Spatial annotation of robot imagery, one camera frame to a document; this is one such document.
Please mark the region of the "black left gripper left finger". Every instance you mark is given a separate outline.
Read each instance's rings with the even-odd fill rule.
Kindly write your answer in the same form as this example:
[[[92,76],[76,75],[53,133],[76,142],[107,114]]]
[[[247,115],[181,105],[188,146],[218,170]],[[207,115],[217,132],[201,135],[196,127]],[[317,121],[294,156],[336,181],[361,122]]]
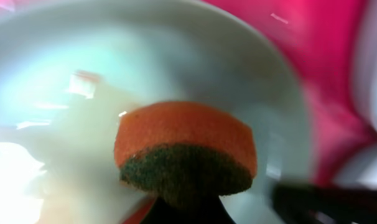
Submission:
[[[205,197],[199,204],[176,208],[157,198],[140,224],[235,224],[219,197]]]

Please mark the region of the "white plate with brown streak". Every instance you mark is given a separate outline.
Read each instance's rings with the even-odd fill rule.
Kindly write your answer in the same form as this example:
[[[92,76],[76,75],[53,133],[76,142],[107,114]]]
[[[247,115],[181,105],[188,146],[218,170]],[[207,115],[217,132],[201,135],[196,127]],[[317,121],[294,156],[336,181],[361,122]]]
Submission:
[[[236,223],[279,223],[269,191],[308,178],[296,76],[258,31],[200,1],[65,1],[0,13],[0,223],[121,223],[147,196],[118,180],[119,120],[189,100],[253,131],[258,173],[222,201]]]

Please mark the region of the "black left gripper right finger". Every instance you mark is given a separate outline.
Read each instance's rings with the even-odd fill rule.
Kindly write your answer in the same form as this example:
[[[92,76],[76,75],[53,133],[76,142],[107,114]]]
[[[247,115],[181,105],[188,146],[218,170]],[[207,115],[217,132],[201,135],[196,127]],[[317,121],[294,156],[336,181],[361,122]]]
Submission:
[[[331,189],[298,182],[278,182],[272,207],[285,223],[317,224],[317,213],[336,223],[377,223],[377,190]]]

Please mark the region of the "red plastic tray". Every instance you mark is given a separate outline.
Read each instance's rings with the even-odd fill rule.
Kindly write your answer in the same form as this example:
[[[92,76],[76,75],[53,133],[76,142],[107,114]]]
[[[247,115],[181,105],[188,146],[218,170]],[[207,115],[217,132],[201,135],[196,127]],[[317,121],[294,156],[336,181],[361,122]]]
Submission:
[[[377,141],[355,110],[351,66],[361,18],[359,0],[209,0],[257,28],[297,70],[310,108],[317,171],[314,180],[333,185],[344,163]]]

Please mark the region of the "orange green sponge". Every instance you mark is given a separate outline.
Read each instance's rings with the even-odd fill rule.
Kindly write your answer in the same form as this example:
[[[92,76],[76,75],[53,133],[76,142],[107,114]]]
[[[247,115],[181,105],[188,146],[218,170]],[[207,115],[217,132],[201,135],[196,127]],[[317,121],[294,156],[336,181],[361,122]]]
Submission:
[[[175,207],[248,190],[258,170],[251,128],[189,101],[155,103],[123,115],[114,161],[120,181]]]

